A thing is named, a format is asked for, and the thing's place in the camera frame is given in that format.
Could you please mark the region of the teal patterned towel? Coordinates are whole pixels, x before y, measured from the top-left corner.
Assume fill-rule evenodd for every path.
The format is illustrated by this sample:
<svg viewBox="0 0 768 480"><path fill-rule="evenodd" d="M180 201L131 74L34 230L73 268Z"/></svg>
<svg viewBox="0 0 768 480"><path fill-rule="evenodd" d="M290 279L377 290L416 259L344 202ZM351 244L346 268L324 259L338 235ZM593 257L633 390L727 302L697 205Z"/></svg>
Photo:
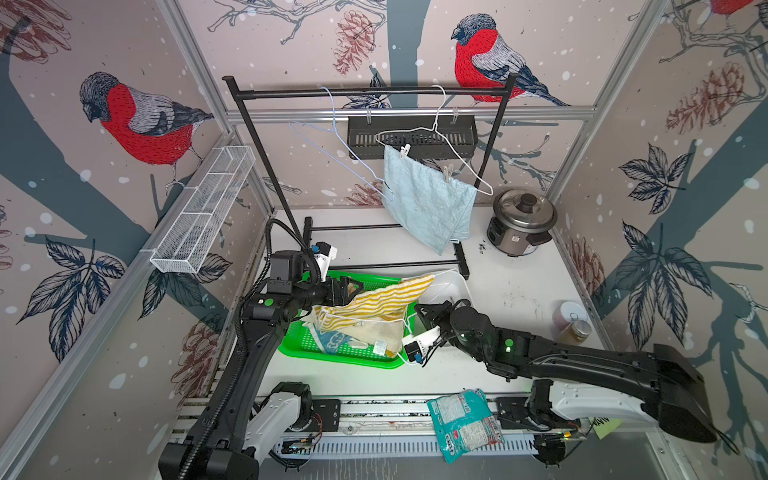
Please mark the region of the teal patterned towel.
<svg viewBox="0 0 768 480"><path fill-rule="evenodd" d="M340 331L320 332L314 325L309 326L309 331L315 345L323 354L335 355L342 347L353 350L363 350L369 347L368 343Z"/></svg>

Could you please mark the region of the yellow striped towel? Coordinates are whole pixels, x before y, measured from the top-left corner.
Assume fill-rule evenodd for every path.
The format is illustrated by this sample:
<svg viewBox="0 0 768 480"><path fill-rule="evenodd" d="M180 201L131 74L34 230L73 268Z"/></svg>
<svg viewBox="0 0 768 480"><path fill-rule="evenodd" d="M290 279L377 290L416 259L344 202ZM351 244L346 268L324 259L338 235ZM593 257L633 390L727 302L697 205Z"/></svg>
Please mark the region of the yellow striped towel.
<svg viewBox="0 0 768 480"><path fill-rule="evenodd" d="M315 306L304 323L320 332L343 332L375 345L379 355L395 357L403 347L406 311L433 279L424 275L366 291L343 307Z"/></svg>

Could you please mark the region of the light blue towel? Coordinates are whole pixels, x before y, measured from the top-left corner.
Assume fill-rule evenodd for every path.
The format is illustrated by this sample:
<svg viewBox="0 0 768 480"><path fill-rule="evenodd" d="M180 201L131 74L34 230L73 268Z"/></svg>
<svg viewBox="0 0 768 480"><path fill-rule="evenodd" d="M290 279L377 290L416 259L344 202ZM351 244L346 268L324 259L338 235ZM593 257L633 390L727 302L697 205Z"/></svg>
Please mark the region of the light blue towel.
<svg viewBox="0 0 768 480"><path fill-rule="evenodd" d="M441 255L470 237L477 189L431 169L391 146L384 149L382 204L392 218Z"/></svg>

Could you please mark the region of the light blue wire hanger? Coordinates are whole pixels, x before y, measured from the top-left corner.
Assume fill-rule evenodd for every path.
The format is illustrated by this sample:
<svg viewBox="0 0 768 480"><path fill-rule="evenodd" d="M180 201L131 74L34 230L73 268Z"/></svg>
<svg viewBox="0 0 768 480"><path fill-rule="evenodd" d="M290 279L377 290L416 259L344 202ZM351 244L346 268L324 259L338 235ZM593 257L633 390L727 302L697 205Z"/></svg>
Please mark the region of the light blue wire hanger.
<svg viewBox="0 0 768 480"><path fill-rule="evenodd" d="M337 125L337 109L335 105L335 99L333 94L331 93L331 90L327 88L326 86L321 85L320 89L329 97L330 104L331 104L331 127L329 129L324 129L316 126L315 124L306 123L306 122L300 122L291 120L288 125L290 130L298 135L300 138L305 140L309 145L313 146L315 149L317 149L319 152L336 162L338 165L342 166L344 169L346 169L348 172L353 174L358 180L360 180L363 184L366 186L372 188L376 193L380 195L382 199L391 200L391 196L388 195L382 188L376 187L373 182L368 181L364 176L358 174L347 162L345 162L341 157L338 155L332 155L328 151L326 151L323 147L321 147L319 144L312 141L309 137L307 137L304 133L302 133L300 130L297 129L297 127L308 127L310 129L314 129L320 132L329 133L332 134L336 140L345 148L345 150L348 153L348 157L350 158L351 162L353 164L359 164L362 165L365 169L368 170L368 172L373 176L373 179L375 181L379 181L382 183L382 185L385 185L386 182L383 178L380 178L375 171L369 167L356 153L352 151L352 148L347 144L347 142L344 140L344 138L341 136L338 130Z"/></svg>

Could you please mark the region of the white hanger with blue towel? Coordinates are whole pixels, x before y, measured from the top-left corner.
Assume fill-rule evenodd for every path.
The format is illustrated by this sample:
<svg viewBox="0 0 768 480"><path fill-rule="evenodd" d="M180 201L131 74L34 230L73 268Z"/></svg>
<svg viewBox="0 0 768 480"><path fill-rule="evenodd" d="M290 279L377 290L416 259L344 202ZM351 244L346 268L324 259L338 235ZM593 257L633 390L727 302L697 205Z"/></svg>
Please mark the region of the white hanger with blue towel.
<svg viewBox="0 0 768 480"><path fill-rule="evenodd" d="M382 146L386 146L387 143L385 141L383 141L383 138L386 138L386 137L391 136L391 135L395 135L395 136L400 135L403 138L403 141L402 141L403 145L401 146L401 148L402 148L405 144L410 144L408 142L408 139L412 136L413 133L418 132L418 131L424 131L424 132L428 133L428 137L429 138L439 139L451 151L453 156L456 157L462 163L462 165L475 177L476 181L481 183L481 184L483 184L483 185L485 185L487 187L487 191L484 191L484 190L481 190L478 186L475 186L475 189L477 190L478 193L480 193L482 195L486 195L488 197L492 197L493 194L494 194L493 187L488 182L483 180L482 176L478 175L475 172L475 170L471 166L471 164L468 163L465 160L465 158L462 157L459 154L459 152L456 150L454 145L451 143L450 138L448 136L446 136L445 134L443 134L442 132L439 131L439 118L440 118L440 114L441 114L442 108L445 107L447 102L448 102L448 94L447 94L445 88L443 86L439 85L439 84L433 84L433 85L431 85L431 88L436 88L436 89L439 89L441 91L441 93L442 93L442 102L441 102L441 105L436 110L436 113L435 113L435 116L434 116L434 120L433 120L432 126L430 128L419 126L419 127L414 127L414 128L411 128L411 129L385 130L385 131L382 131L380 133L376 133L374 135L375 141L377 143L379 143L380 145L382 145Z"/></svg>

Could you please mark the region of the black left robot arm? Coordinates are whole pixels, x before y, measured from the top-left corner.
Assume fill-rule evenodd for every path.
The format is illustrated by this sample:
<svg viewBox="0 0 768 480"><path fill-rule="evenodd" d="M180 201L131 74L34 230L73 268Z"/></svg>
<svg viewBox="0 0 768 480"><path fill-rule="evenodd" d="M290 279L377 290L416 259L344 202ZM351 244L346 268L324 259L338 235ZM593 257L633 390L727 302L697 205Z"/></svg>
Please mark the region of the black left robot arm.
<svg viewBox="0 0 768 480"><path fill-rule="evenodd" d="M258 406L264 375L293 322L316 306L348 305L363 285L328 277L334 246L289 235L297 249L265 248L265 264L237 306L234 352L185 439L165 446L158 463L162 478L256 479L285 431L311 422L312 394L305 383L280 382Z"/></svg>

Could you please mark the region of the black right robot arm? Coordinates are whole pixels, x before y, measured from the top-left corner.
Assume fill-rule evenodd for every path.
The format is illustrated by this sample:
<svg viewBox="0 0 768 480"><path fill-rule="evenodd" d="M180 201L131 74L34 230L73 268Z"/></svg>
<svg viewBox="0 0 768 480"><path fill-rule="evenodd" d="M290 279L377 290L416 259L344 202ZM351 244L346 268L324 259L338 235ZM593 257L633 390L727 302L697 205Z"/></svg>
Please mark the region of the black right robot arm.
<svg viewBox="0 0 768 480"><path fill-rule="evenodd" d="M652 352L616 352L558 343L529 332L496 327L467 299L418 303L423 326L498 377L533 380L530 407L563 420L589 416L656 423L676 438L713 443L718 438L703 376L678 350L656 344Z"/></svg>

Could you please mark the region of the white rectangular tray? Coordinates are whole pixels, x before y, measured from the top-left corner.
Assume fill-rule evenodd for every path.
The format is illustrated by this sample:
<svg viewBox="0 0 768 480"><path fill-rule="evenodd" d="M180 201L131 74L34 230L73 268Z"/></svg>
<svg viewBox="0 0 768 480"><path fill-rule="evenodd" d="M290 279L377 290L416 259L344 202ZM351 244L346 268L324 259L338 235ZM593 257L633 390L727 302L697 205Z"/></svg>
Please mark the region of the white rectangular tray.
<svg viewBox="0 0 768 480"><path fill-rule="evenodd" d="M464 277L456 270L442 270L433 272L433 282L418 298L422 304L441 304L450 301L452 304L459 300L468 300L473 303L473 298Z"/></svg>

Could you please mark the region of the green plastic basket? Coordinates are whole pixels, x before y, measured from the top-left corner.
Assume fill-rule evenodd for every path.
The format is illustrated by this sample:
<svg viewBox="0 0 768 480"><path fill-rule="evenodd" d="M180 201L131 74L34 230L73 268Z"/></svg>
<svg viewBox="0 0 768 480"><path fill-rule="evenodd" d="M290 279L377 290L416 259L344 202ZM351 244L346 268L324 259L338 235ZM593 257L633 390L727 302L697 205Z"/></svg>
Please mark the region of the green plastic basket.
<svg viewBox="0 0 768 480"><path fill-rule="evenodd" d="M351 277L354 280L364 284L364 290L377 290L390 285L397 284L400 278L372 275L360 272L344 272L332 270L327 277ZM309 331L309 326L303 322L309 317L294 322L288 329L278 351L291 358L304 360L325 361L331 363L349 364L368 368L378 368L393 370L404 365L404 361L399 357L388 357L379 355L375 345L370 345L363 350L353 350L348 347L342 347L335 355L323 354L315 345Z"/></svg>

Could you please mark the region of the teal snack packet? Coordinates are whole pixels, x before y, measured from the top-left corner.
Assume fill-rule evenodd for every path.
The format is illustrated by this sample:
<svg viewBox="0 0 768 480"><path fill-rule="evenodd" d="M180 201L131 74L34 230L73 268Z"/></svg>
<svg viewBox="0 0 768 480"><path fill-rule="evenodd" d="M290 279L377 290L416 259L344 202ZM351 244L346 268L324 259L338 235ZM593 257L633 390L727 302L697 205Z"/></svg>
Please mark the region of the teal snack packet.
<svg viewBox="0 0 768 480"><path fill-rule="evenodd" d="M471 451L500 444L503 434L482 390L465 390L427 402L444 460L454 463Z"/></svg>

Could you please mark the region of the silver rice cooker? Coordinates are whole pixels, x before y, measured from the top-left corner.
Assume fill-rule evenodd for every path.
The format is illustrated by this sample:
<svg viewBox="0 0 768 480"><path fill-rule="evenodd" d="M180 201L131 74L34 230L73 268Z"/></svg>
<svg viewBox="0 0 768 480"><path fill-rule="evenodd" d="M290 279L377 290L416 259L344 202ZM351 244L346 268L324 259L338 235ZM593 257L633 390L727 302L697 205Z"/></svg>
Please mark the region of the silver rice cooker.
<svg viewBox="0 0 768 480"><path fill-rule="evenodd" d="M545 196L523 188L501 192L493 202L486 236L509 257L526 256L552 240L558 212Z"/></svg>

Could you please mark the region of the small glass bottle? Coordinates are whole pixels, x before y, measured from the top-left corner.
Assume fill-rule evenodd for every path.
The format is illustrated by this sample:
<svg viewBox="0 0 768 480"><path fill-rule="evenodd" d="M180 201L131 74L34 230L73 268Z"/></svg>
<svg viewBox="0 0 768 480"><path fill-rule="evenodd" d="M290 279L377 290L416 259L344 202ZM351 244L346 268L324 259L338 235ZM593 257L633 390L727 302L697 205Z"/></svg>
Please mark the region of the small glass bottle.
<svg viewBox="0 0 768 480"><path fill-rule="evenodd" d="M585 342L592 333L591 325L585 320L575 320L561 332L561 342L571 345L580 345Z"/></svg>

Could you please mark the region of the yellow green packet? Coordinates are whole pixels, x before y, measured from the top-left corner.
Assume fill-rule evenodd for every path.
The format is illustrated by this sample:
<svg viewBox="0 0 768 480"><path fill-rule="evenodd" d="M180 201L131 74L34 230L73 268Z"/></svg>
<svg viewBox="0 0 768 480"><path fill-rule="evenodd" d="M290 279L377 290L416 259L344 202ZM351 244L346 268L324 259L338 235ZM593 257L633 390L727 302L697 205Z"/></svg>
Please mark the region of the yellow green packet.
<svg viewBox="0 0 768 480"><path fill-rule="evenodd" d="M592 430L599 439L604 439L618 429L623 423L621 419L611 419L606 417L594 417L590 422Z"/></svg>

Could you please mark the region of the black wall basket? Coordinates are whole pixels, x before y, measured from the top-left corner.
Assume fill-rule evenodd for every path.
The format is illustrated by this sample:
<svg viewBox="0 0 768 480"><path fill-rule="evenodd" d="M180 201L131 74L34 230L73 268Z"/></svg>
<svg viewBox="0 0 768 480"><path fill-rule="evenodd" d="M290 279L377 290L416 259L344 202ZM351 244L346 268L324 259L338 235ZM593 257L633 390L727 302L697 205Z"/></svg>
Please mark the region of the black wall basket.
<svg viewBox="0 0 768 480"><path fill-rule="evenodd" d="M371 116L353 117L349 119L346 142L363 160L378 160L384 158L384 146L374 139L376 133L385 130L411 129L414 127L432 126L434 116ZM439 131L450 138L459 154L465 159L471 159L478 145L478 133L475 117L472 115L441 115ZM400 150L403 138L391 135L383 138L387 145ZM429 138L428 133L418 131L408 139L412 145L411 158L416 160L456 159L451 151L436 138Z"/></svg>

